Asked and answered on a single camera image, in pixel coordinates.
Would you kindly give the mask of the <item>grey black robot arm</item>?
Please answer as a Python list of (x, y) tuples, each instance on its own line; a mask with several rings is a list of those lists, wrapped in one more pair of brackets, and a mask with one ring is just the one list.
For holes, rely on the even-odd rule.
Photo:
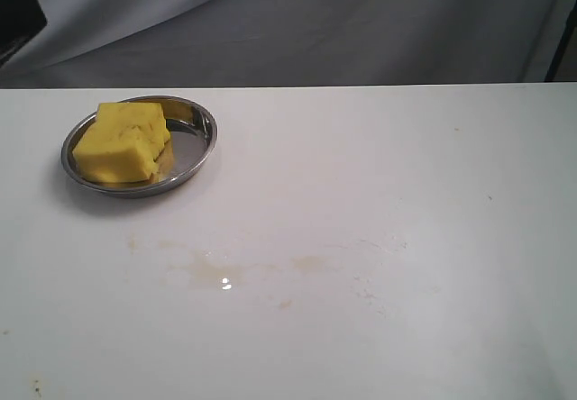
[(39, 0), (1, 0), (1, 66), (48, 25)]

